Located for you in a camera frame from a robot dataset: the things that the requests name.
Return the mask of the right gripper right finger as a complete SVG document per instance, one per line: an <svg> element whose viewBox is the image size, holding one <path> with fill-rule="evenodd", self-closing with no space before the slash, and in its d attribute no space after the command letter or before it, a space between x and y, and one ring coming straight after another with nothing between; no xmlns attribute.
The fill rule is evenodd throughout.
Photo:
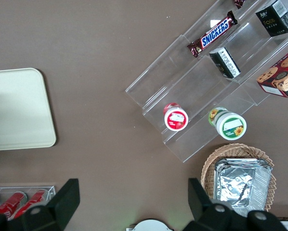
<svg viewBox="0 0 288 231"><path fill-rule="evenodd" d="M189 231L247 231L247 219L221 203L213 203L197 178L188 180L188 203L194 217Z"/></svg>

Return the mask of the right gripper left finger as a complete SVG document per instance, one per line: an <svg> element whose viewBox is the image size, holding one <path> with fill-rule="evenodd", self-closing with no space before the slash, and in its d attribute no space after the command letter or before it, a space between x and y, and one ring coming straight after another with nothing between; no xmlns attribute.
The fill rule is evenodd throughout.
<svg viewBox="0 0 288 231"><path fill-rule="evenodd" d="M46 204L21 216L24 231L63 231L80 204L79 180L69 179Z"/></svg>

